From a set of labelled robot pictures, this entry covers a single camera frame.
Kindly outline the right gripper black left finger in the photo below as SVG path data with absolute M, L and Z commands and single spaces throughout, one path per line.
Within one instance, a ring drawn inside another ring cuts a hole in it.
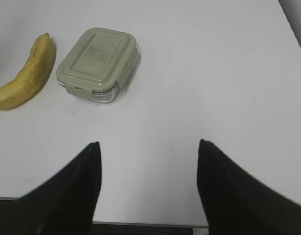
M 88 235 L 102 184 L 100 144 L 0 211 L 0 235 Z

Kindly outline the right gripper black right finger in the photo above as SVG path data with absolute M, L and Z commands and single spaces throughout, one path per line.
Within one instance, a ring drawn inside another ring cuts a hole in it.
M 252 177 L 211 141 L 199 143 L 198 192 L 211 235 L 301 235 L 301 205 Z

